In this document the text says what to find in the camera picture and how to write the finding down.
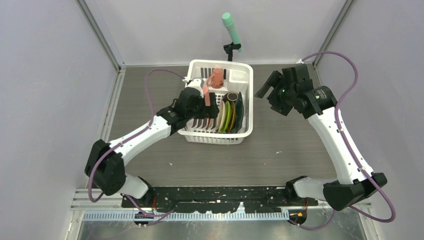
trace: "white plastic basket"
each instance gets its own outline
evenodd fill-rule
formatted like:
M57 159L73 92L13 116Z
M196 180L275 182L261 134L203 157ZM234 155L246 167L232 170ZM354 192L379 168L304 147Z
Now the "white plastic basket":
M244 105L244 118L238 133L215 133L211 130L191 128L194 120L187 123L186 128L180 129L188 142L205 144L239 144L249 136L253 130L253 69L251 66L231 61L193 60L188 68L188 79L202 78L204 81L212 74L214 68L225 71L224 86L219 89L209 87L211 93L216 94L217 105L228 92L241 92Z

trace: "metal floor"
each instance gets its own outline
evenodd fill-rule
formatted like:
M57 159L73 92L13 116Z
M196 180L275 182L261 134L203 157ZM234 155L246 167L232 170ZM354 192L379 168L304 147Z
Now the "metal floor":
M252 65L254 92L272 71L282 67L287 65ZM144 78L157 68L127 68L109 140L150 119ZM188 66L166 69L185 76ZM318 86L312 66L309 74ZM181 79L167 72L153 73L148 86L155 112L169 106L184 88ZM175 133L135 157L126 171L153 186L281 186L302 175L336 177L330 157L308 121L294 109L288 116L280 115L270 109L266 99L258 98L254 99L253 132L241 144L190 143Z
M331 209L308 209L305 226L322 226ZM357 212L347 208L337 212L327 227L310 231L285 220L271 221L186 221L162 222L137 228L130 221L84 221L79 240L366 240Z

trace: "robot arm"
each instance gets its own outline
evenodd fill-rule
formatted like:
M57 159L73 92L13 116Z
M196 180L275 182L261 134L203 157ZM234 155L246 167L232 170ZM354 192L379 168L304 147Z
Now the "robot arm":
M273 87L267 97L271 109L287 116L295 108L309 121L321 138L334 165L337 179L312 179L300 176L286 183L286 193L292 198L314 198L327 201L335 210L340 211L376 192L375 187L358 169L350 154L340 129L336 125L335 106L337 103L332 91L326 86L313 87L307 66L302 64L274 71L255 97L263 98ZM365 171L382 187L387 183L384 173L374 173L372 167L364 160L356 147L339 111L342 131L360 159Z
M125 172L125 166L143 150L184 128L193 118L216 118L219 109L215 93L209 93L210 105L206 106L202 91L204 81L200 78L185 81L184 90L174 102L156 113L150 127L149 122L134 131L112 140L109 143L98 140L93 144L85 166L85 174L90 176L93 166L111 147L121 143L101 162L94 173L93 183L105 195L115 193L131 195L136 199L146 198L150 185L140 177Z

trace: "black mounting plate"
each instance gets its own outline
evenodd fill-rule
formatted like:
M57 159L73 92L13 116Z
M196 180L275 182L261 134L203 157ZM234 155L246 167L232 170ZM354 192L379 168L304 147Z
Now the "black mounting plate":
M151 202L135 199L142 208L151 208L153 204L158 212L174 210L176 213L234 213L243 203L246 213L277 213L280 207L302 207L304 198L291 199L286 196L284 187L277 186L220 186L220 187L154 187ZM309 206L318 202L308 198ZM126 198L122 198L123 208L134 208Z

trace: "pink mug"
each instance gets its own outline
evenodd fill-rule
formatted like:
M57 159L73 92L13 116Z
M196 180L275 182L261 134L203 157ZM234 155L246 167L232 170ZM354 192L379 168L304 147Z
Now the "pink mug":
M206 80L206 85L214 89L220 89L224 86L224 71L221 68L215 68L213 73Z
M201 88L203 90L203 98L204 98L204 104L205 106L210 106L211 105L211 99L209 98L209 89L208 86L203 85L203 87Z

